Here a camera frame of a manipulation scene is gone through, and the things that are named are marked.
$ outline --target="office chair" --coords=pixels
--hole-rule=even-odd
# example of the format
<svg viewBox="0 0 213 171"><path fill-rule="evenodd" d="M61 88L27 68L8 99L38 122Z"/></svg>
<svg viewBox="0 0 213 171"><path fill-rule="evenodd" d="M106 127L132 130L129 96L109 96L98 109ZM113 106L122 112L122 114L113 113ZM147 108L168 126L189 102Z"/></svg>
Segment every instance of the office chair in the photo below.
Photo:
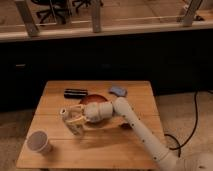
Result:
<svg viewBox="0 0 213 171"><path fill-rule="evenodd" d="M66 0L51 0L51 2L50 0L31 1L37 5L49 6L49 9L36 12L37 17L41 19L40 24L43 24L46 18L48 18L50 15L54 16L54 14L61 19L62 24L66 24L66 18L60 14L60 12L69 12Z"/></svg>
<svg viewBox="0 0 213 171"><path fill-rule="evenodd" d="M91 5L91 0L74 0L74 1L72 1L72 5L73 5L73 6L75 6L76 3L79 3L78 6L75 8L76 13L78 13L78 12L79 12L79 8L80 8L82 5L85 4L86 7L88 7L89 5Z"/></svg>

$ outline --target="paper cup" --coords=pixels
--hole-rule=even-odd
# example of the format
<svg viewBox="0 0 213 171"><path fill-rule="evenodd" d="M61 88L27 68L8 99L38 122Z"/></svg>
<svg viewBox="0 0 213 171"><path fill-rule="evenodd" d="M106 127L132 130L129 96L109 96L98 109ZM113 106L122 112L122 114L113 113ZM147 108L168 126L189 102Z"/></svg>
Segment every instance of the paper cup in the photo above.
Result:
<svg viewBox="0 0 213 171"><path fill-rule="evenodd" d="M27 146L31 151L40 154L46 154L52 149L47 134L43 131L32 133L27 139Z"/></svg>

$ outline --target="wooden table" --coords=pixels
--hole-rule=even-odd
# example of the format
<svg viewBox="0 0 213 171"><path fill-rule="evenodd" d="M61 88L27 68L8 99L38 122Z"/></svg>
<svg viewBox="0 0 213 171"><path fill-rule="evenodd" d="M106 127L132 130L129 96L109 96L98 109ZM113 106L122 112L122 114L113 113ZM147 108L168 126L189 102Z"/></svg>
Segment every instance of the wooden table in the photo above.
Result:
<svg viewBox="0 0 213 171"><path fill-rule="evenodd" d="M125 121L115 117L94 126L85 126L83 137L73 135L64 125L59 110L79 103L65 99L65 88L88 89L89 94L100 94L108 100L116 96L108 93L112 85L126 88L127 99L138 117L165 143L152 88L147 81L49 81L41 96L27 137L43 130L53 145L46 156L28 150L26 141L17 161L18 168L92 168L92 169L155 169L143 144L129 129L121 128Z"/></svg>

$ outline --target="cable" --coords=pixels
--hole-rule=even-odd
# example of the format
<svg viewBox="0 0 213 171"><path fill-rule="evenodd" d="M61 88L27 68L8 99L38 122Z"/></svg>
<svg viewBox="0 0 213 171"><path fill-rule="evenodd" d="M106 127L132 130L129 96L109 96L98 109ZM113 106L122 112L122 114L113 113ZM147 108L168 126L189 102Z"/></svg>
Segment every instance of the cable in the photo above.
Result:
<svg viewBox="0 0 213 171"><path fill-rule="evenodd" d="M213 94L213 91L211 90L206 90L206 92L210 93L210 94ZM177 140L177 138L175 138L173 135L171 134L164 134L165 136L168 136L168 137L171 137L172 139L175 140L175 142L177 143L177 147L176 148L172 148L170 147L169 149L170 150L179 150L178 152L178 156L180 157L181 155L181 148L184 147L188 142L189 140L193 137L196 129L197 129L197 124L198 124L198 105L197 105L197 95L198 95L198 92L195 92L194 94L194 104L195 104L195 124L194 124L194 127L193 127L193 130L191 132L191 134L189 135L189 137L185 140L185 142L183 144L180 145L179 141Z"/></svg>
<svg viewBox="0 0 213 171"><path fill-rule="evenodd" d="M195 133L195 130L197 129L197 124L198 124L198 107L197 107L197 94L198 92L195 92L194 94L194 103L195 103L195 124L194 124L194 127L193 127L193 130L191 132L191 134L189 135L189 137L185 140L185 142L181 145L178 145L177 147L175 148L170 148L171 150L179 150L181 149L182 147L184 147L188 142L189 140L192 138L192 136L194 135Z"/></svg>
<svg viewBox="0 0 213 171"><path fill-rule="evenodd" d="M177 146L180 147L180 143L179 143L178 139L175 136L173 136L171 134L164 134L164 135L167 136L167 137L172 138L173 140L175 140ZM181 148L178 149L178 157L180 157L180 156L181 156Z"/></svg>

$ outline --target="wall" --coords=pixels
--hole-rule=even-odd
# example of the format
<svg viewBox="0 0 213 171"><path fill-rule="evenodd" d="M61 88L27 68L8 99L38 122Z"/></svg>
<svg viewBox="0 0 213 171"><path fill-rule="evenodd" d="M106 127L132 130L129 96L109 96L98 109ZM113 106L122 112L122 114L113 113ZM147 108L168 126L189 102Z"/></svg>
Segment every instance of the wall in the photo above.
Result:
<svg viewBox="0 0 213 171"><path fill-rule="evenodd" d="M212 40L212 30L196 30L1 43L0 109L35 107L53 79L150 80L155 94L210 89Z"/></svg>

